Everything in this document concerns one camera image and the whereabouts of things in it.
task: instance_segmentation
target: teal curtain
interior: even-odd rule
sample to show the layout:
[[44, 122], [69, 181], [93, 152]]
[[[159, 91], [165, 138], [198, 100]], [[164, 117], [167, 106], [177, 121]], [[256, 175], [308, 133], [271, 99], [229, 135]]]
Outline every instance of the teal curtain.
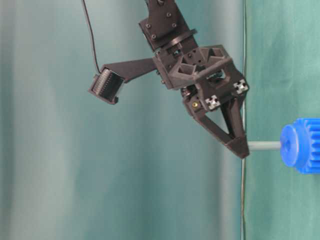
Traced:
[[[299, 117], [320, 117], [318, 0], [246, 0], [247, 135], [278, 141]], [[320, 176], [286, 167], [278, 151], [246, 161], [247, 240], [315, 240]]]
[[[177, 0], [200, 46], [242, 69], [242, 1]], [[100, 64], [151, 57], [143, 0], [87, 1]], [[87, 92], [94, 65], [80, 0], [0, 1], [0, 238], [240, 238], [241, 160], [154, 72], [119, 104]], [[213, 118], [221, 122], [220, 116]]]

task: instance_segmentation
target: cable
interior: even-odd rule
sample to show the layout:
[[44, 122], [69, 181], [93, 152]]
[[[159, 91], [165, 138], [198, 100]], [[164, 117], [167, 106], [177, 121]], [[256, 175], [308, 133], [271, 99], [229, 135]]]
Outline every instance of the cable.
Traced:
[[88, 14], [86, 2], [85, 2], [85, 0], [81, 0], [81, 3], [82, 3], [84, 15], [85, 15], [85, 21], [86, 21], [86, 24], [88, 25], [88, 28], [89, 28], [90, 41], [91, 41], [91, 50], [92, 50], [92, 55], [93, 55], [93, 62], [94, 62], [96, 71], [99, 74], [101, 74], [101, 71], [100, 71], [100, 68], [99, 68], [99, 65], [98, 65], [98, 60], [97, 60], [94, 32], [93, 32], [92, 27], [91, 27], [91, 22], [90, 22], [90, 19], [89, 19], [89, 14]]
[[[243, 0], [243, 75], [247, 75], [247, 9], [246, 0]], [[244, 132], [247, 133], [247, 101], [244, 100], [242, 106], [242, 123]], [[245, 221], [245, 189], [246, 187], [246, 158], [242, 159], [241, 164], [241, 240], [246, 239], [246, 221]]]

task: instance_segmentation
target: blue gear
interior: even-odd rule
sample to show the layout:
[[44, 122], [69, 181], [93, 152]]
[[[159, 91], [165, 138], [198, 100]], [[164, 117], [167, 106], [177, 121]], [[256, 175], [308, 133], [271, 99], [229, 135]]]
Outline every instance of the blue gear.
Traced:
[[298, 118], [281, 133], [281, 156], [302, 174], [320, 174], [320, 118]]

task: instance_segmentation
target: gray rod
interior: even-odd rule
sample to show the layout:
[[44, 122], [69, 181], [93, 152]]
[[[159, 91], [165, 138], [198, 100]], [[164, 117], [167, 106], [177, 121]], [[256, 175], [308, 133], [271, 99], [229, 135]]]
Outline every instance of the gray rod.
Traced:
[[250, 151], [267, 151], [267, 150], [280, 150], [281, 143], [279, 141], [249, 141]]

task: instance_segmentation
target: gripper jaw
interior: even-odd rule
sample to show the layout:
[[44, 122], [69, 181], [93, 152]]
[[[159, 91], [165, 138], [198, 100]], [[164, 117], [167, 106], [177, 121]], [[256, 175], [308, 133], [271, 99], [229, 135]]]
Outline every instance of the gripper jaw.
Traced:
[[[89, 92], [109, 104], [118, 102], [123, 84], [157, 70], [168, 89], [180, 90], [187, 112], [235, 155], [249, 155], [241, 107], [249, 90], [222, 45], [199, 47], [174, 0], [146, 0], [148, 18], [139, 26], [153, 58], [105, 64]], [[225, 132], [206, 114], [220, 109]]]

